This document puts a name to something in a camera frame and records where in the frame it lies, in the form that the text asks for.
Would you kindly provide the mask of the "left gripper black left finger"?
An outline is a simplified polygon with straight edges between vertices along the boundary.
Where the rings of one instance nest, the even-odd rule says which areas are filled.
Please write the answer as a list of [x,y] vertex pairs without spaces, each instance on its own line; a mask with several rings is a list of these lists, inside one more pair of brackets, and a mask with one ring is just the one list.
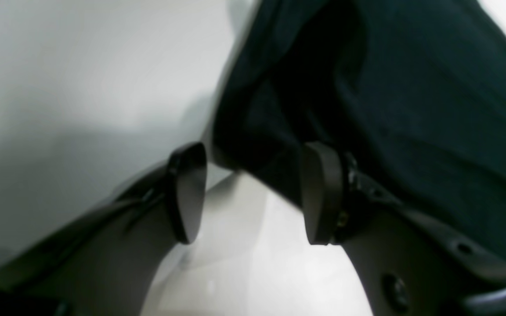
[[161,262],[198,236],[207,156],[174,150],[113,201],[0,266],[0,316],[138,316]]

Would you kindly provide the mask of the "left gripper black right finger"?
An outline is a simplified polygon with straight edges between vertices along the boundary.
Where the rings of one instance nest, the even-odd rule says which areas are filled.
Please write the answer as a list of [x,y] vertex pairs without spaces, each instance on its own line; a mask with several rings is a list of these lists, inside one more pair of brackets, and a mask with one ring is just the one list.
[[307,239],[343,248],[375,316],[506,316],[506,261],[402,202],[349,152],[305,143]]

